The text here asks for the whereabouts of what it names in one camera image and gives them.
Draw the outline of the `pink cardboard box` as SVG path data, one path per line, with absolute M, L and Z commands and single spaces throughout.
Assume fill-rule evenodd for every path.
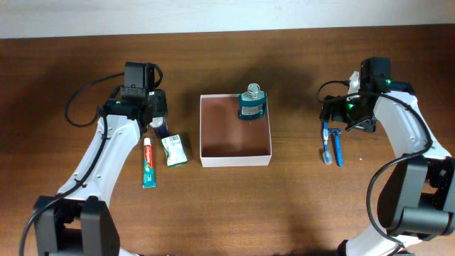
M 272 158 L 269 114 L 238 118 L 238 94 L 200 96 L 199 156 L 203 167 L 267 166 Z

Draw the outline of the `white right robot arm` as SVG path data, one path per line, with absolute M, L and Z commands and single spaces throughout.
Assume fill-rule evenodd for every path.
M 414 88 L 391 76 L 391 61 L 370 57 L 348 80 L 346 95 L 316 99 L 323 145 L 338 135 L 328 122 L 373 133 L 380 123 L 395 158 L 373 174 L 366 194 L 370 225 L 344 240 L 336 254 L 407 255 L 407 248 L 454 232 L 454 158 L 437 141 Z

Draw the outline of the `teal mouthwash bottle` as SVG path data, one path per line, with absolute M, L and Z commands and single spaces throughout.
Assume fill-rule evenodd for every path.
M 247 91 L 238 96 L 238 118 L 253 120 L 263 117 L 267 105 L 267 93 L 257 83 L 250 83 Z

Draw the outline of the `green white soap packet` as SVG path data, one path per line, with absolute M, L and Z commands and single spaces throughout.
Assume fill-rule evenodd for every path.
M 169 136 L 161 140 L 166 155 L 167 167 L 173 168 L 188 163 L 188 158 L 183 149 L 181 137 L 177 135 Z

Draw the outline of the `red green toothpaste tube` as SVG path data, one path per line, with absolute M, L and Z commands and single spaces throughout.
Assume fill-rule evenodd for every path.
M 144 138 L 144 168 L 143 168 L 143 187 L 155 188 L 156 177 L 150 138 Z

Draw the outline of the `purple foaming soap pump bottle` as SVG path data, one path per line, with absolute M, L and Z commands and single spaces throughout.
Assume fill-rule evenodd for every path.
M 166 117 L 168 116 L 168 107 L 166 93 L 164 90 L 157 89 L 149 93 L 149 99 L 153 103 L 154 116 L 150 123 L 154 134 L 159 138 L 169 136 Z

